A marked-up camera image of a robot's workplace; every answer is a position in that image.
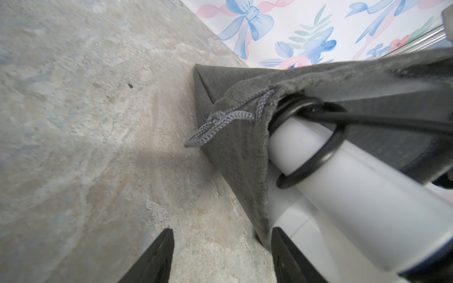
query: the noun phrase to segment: gray marbled floor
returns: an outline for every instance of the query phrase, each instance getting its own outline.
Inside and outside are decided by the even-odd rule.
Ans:
[[[242,65],[176,0],[0,2],[0,282],[115,283],[165,227],[170,282],[275,282],[183,148],[195,63]]]

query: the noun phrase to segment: pink ribbon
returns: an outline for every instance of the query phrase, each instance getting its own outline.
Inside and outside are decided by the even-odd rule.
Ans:
[[[259,3],[256,7],[260,10],[260,14],[265,14],[271,11],[273,8],[283,8],[288,6],[289,4],[293,3],[295,0],[277,0],[275,3],[270,3],[267,1]],[[206,4],[201,6],[198,11],[195,13],[197,17],[207,19],[212,18],[218,13],[225,14],[230,17],[237,16],[235,13],[231,12],[226,5],[222,5],[220,7],[213,6],[211,4]]]

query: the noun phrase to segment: gray cord loop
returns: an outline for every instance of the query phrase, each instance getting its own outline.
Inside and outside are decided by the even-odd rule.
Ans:
[[[261,120],[263,116],[264,107],[267,101],[276,93],[275,89],[265,88],[258,93],[254,94],[249,100],[242,103],[238,107],[231,108],[225,112],[216,111],[209,115],[206,123],[196,131],[192,137],[184,144],[184,147],[199,147],[210,141],[221,129],[228,125],[233,120],[249,120],[255,123]],[[256,112],[253,113],[239,110],[253,100],[260,98],[256,106]]]

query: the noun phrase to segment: blue flower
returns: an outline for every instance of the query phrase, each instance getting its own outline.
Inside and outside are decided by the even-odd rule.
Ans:
[[[332,51],[337,45],[336,40],[327,41],[332,32],[333,27],[330,27],[323,31],[322,35],[319,38],[309,39],[305,43],[305,51],[302,54],[307,56],[312,64],[316,64],[324,58],[321,58],[321,52]]]
[[[309,65],[309,59],[304,55],[294,56],[294,50],[283,41],[277,41],[275,44],[275,51],[278,55],[283,57],[267,59],[260,62],[260,66],[263,67],[276,67],[279,66],[280,69],[293,69],[297,67]]]
[[[257,41],[265,36],[274,26],[274,20],[269,15],[260,14],[260,10],[253,6],[253,0],[226,0],[226,7],[233,13],[242,15],[237,17],[225,30],[217,36],[227,40],[239,32],[244,20],[247,23],[239,33],[233,52],[242,59],[247,59],[246,36],[250,27],[252,39]]]
[[[381,44],[378,44],[376,47],[368,50],[368,52],[366,54],[371,55],[371,57],[368,57],[366,60],[374,59],[374,58],[382,55],[384,52],[387,52],[391,48],[391,46],[389,45],[389,46],[385,47],[384,49],[381,49],[383,46],[384,46],[384,44],[381,43]]]

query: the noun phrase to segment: green leaf pattern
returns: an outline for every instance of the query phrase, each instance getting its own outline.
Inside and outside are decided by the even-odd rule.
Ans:
[[[325,8],[326,4],[324,4],[324,6],[318,11],[314,18],[313,26],[301,24],[300,27],[303,28],[304,30],[294,31],[294,33],[299,36],[289,37],[291,41],[296,42],[298,44],[286,42],[286,44],[288,44],[292,49],[299,49],[299,53],[297,53],[298,55],[304,49],[304,45],[299,45],[299,43],[305,43],[309,39],[317,39],[321,37],[323,32],[325,31],[325,28],[327,28],[331,23],[331,21],[328,20],[330,19],[330,17],[332,17],[332,14],[327,15],[326,17],[321,19]]]
[[[433,22],[434,17],[429,18],[429,20],[427,20],[426,23],[421,28],[416,29],[413,33],[409,35],[409,40],[407,41],[407,43],[416,40],[420,36],[430,31],[432,29],[431,25],[433,25]]]

